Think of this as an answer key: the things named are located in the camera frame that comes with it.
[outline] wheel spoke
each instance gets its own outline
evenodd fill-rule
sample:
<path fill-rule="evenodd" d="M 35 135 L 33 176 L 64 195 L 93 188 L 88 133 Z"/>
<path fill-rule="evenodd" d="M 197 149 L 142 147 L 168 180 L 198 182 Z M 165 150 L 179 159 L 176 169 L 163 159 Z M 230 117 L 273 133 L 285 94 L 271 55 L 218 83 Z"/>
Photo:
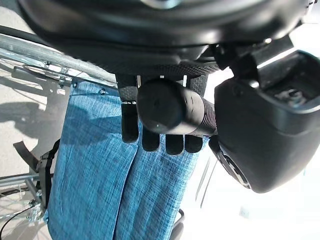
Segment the wheel spoke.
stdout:
<path fill-rule="evenodd" d="M 5 202 L 5 203 L 9 203 L 7 205 L 0 205 L 0 207 L 7 207 L 7 206 L 10 206 L 12 204 L 17 204 L 18 203 L 17 201 L 14 202 L 14 201 L 3 199 L 3 198 L 0 198 L 0 201 L 1 202 Z"/>
<path fill-rule="evenodd" d="M 8 198 L 8 199 L 11 200 L 12 203 L 15 203 L 15 200 L 13 200 L 12 198 L 10 198 L 10 197 L 7 196 L 7 195 L 4 195 L 4 194 L 0 193 L 0 196 L 2 196 L 3 198 Z"/>
<path fill-rule="evenodd" d="M 42 234 L 42 236 L 44 236 L 45 237 L 45 239 L 48 239 L 48 240 L 51 240 L 50 238 L 48 238 L 43 232 L 41 232 L 41 231 L 39 231 L 39 233 L 41 233 Z"/>
<path fill-rule="evenodd" d="M 14 227 L 11 227 L 11 228 L 8 228 L 8 229 L 5 228 L 4 231 L 7 232 L 7 231 L 10 231 L 10 230 L 16 229 L 17 227 L 20 228 L 20 227 L 23 227 L 23 226 L 26 226 L 26 225 L 29 225 L 28 221 L 26 223 L 24 223 L 24 224 L 19 225 L 19 226 L 14 226 Z"/>
<path fill-rule="evenodd" d="M 9 218 L 9 217 L 12 217 L 13 215 L 16 215 L 19 212 L 20 211 L 16 211 L 16 212 L 12 212 L 12 213 L 8 213 L 8 214 L 5 214 L 5 215 L 2 215 L 2 216 L 0 216 L 0 219 L 6 219 L 6 218 Z"/>
<path fill-rule="evenodd" d="M 84 72 L 82 71 L 82 72 L 80 72 L 80 73 L 78 73 L 75 77 L 78 77 L 80 74 L 83 74 Z"/>
<path fill-rule="evenodd" d="M 19 195 L 20 195 L 20 199 L 22 200 L 23 196 L 22 196 L 22 192 L 21 192 L 20 184 L 18 184 L 18 187 L 19 187 Z M 26 209 L 25 201 L 22 201 L 22 203 L 23 203 L 23 207 L 24 207 L 24 209 Z"/>
<path fill-rule="evenodd" d="M 24 228 L 24 230 L 21 232 L 21 234 L 19 235 L 19 237 L 16 240 L 19 240 L 21 238 L 21 236 L 24 234 L 24 232 L 27 230 L 29 224 Z"/>
<path fill-rule="evenodd" d="M 11 208 L 11 207 L 10 207 L 11 205 L 13 205 L 13 203 L 12 203 L 12 204 L 9 204 L 8 206 L 1 206 L 1 211 L 0 211 L 0 213 L 1 213 L 3 210 L 17 211 L 18 208 L 20 208 L 20 209 L 22 209 L 22 210 L 26 209 L 26 208 L 25 208 L 25 205 L 24 205 L 24 206 L 21 206 L 21 207 L 16 207 L 16 208 Z"/>

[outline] tire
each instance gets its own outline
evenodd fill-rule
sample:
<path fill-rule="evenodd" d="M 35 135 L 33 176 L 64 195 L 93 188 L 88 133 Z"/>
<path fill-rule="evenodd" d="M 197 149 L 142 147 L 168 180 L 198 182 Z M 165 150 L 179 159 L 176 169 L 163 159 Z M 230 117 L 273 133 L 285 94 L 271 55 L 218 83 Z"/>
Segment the tire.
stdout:
<path fill-rule="evenodd" d="M 21 186 L 20 189 L 21 189 L 21 191 L 23 191 L 23 192 L 28 191 L 28 187 L 27 187 L 26 185 Z M 12 195 L 12 194 L 17 194 L 17 193 L 19 193 L 19 192 L 20 192 L 20 190 L 14 188 L 14 187 L 1 190 L 1 191 L 0 191 L 0 199 L 1 199 L 1 198 L 4 198 L 4 197 L 6 197 L 6 196 Z"/>
<path fill-rule="evenodd" d="M 43 41 L 40 37 L 38 37 L 36 34 L 26 32 L 26 31 L 21 31 L 12 27 L 0 26 L 0 34 L 9 35 L 15 38 L 27 40 L 36 44 L 42 44 L 44 46 L 49 47 L 49 45 L 45 41 Z"/>
<path fill-rule="evenodd" d="M 80 59 L 75 59 L 59 52 L 53 48 L 26 41 L 20 38 L 0 34 L 0 49 L 10 51 L 40 62 L 50 62 L 53 64 L 65 66 L 84 72 L 100 81 L 107 83 L 116 83 L 114 74 L 105 71 L 104 69 Z"/>

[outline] gray floor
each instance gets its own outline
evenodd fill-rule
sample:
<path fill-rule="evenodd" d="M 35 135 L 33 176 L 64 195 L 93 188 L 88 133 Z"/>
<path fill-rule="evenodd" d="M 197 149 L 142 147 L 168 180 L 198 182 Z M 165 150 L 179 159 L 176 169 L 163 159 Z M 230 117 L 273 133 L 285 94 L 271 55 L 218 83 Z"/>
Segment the gray floor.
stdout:
<path fill-rule="evenodd" d="M 32 33 L 20 17 L 15 0 L 0 0 L 0 25 Z M 29 171 L 13 143 L 24 141 L 36 157 L 52 148 L 61 136 L 69 96 L 67 87 L 61 89 L 55 81 L 13 72 L 14 66 L 17 63 L 0 58 L 0 177 Z M 3 203 L 0 202 L 1 214 L 5 210 L 1 205 Z M 19 205 L 10 207 L 20 209 Z M 43 222 L 24 225 L 25 222 L 16 219 L 7 225 L 4 239 L 50 239 Z"/>

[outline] black plastic housing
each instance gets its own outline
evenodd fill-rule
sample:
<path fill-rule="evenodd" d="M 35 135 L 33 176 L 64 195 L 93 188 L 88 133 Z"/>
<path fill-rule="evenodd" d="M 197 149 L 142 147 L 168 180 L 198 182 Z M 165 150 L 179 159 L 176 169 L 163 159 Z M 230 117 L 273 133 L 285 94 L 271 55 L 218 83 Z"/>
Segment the black plastic housing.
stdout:
<path fill-rule="evenodd" d="M 259 43 L 290 32 L 308 0 L 19 0 L 24 20 L 54 48 L 128 75 L 207 75 L 210 45 Z"/>
<path fill-rule="evenodd" d="M 268 192 L 302 171 L 320 143 L 320 63 L 297 51 L 298 62 L 265 90 L 232 78 L 215 89 L 219 145 L 257 193 Z M 287 89 L 304 102 L 279 99 Z"/>

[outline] wheelchair wheel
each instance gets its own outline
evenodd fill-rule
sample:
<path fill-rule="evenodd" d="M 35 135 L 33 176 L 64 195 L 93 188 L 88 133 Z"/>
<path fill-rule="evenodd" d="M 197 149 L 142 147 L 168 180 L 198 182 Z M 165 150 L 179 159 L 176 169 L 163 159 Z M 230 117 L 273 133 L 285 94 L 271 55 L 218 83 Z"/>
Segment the wheelchair wheel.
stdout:
<path fill-rule="evenodd" d="M 0 190 L 0 240 L 50 240 L 43 215 L 25 184 Z"/>
<path fill-rule="evenodd" d="M 67 56 L 51 47 L 1 32 L 0 58 L 24 64 L 23 69 L 36 77 L 49 77 L 69 85 L 72 78 L 77 78 L 117 88 L 115 75 L 99 66 Z"/>

